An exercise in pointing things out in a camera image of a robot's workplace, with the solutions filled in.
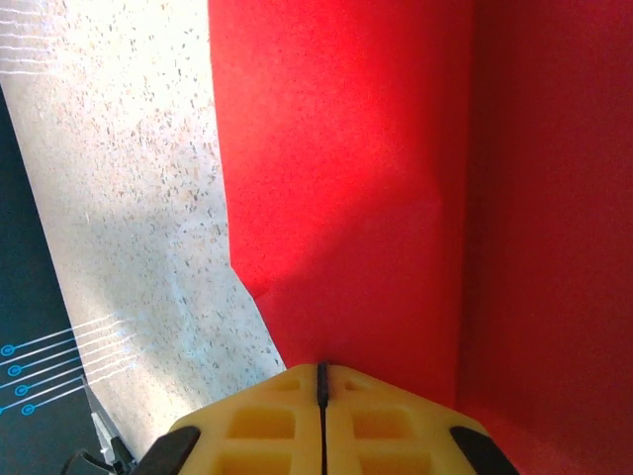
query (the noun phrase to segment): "yellow plastic part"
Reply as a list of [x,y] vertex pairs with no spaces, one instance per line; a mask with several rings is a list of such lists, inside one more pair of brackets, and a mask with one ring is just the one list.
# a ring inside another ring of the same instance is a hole
[[180,419],[200,438],[179,475],[319,475],[317,367],[296,366]]
[[478,422],[343,366],[328,382],[328,475],[476,475],[449,429]]

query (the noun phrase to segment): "blue circle marking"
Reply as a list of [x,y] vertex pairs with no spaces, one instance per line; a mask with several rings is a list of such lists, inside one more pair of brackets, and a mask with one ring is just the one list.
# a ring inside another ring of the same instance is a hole
[[30,416],[35,411],[36,411],[36,407],[33,404],[27,404],[24,408],[22,408],[20,412],[22,413],[23,416]]
[[18,386],[16,388],[16,390],[14,392],[15,392],[16,396],[21,398],[22,396],[26,396],[27,395],[27,393],[29,392],[29,386],[27,386],[26,384],[21,384],[20,386]]
[[16,352],[16,347],[13,344],[5,344],[2,349],[0,349],[0,354],[2,356],[11,356]]
[[22,366],[20,366],[19,364],[14,364],[13,366],[9,366],[9,370],[7,371],[7,374],[9,376],[19,376],[20,373],[22,372]]

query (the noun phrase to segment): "red surface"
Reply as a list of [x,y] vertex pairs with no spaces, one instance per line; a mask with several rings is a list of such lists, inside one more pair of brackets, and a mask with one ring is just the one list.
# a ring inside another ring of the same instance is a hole
[[304,3],[210,5],[232,265],[286,363],[459,380],[524,473],[629,473],[633,4]]
[[459,407],[525,473],[632,473],[633,3],[473,24]]
[[231,263],[289,366],[453,402],[464,5],[211,1]]

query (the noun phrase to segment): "speckled white floor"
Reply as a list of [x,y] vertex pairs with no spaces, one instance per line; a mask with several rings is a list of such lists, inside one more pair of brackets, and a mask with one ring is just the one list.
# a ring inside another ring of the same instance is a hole
[[0,0],[0,81],[59,285],[74,325],[110,315],[76,333],[136,455],[284,369],[228,266],[208,38],[204,0]]

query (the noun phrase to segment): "rectangular hole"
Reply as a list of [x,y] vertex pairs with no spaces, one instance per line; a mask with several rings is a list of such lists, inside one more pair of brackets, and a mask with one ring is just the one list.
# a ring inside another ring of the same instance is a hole
[[243,408],[230,423],[228,438],[294,438],[295,415],[274,408]]
[[401,409],[372,409],[352,413],[356,438],[411,438],[409,414]]
[[360,457],[362,475],[428,475],[428,455],[365,454]]
[[226,453],[213,475],[288,475],[291,461],[289,453]]

